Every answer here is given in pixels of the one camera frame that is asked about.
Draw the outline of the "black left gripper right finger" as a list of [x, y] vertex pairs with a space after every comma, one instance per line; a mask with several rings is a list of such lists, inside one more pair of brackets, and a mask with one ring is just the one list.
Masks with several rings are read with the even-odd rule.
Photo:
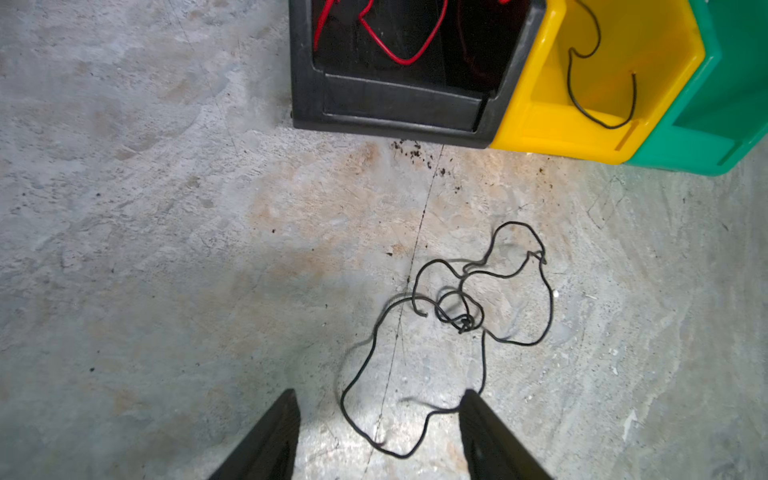
[[458, 414], [464, 456], [472, 480], [552, 480], [476, 391], [465, 391]]

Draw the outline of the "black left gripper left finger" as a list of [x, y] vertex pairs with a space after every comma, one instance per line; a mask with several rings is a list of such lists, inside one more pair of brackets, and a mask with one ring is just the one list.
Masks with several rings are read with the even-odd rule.
[[296, 391], [286, 389], [209, 479], [291, 479], [299, 434]]

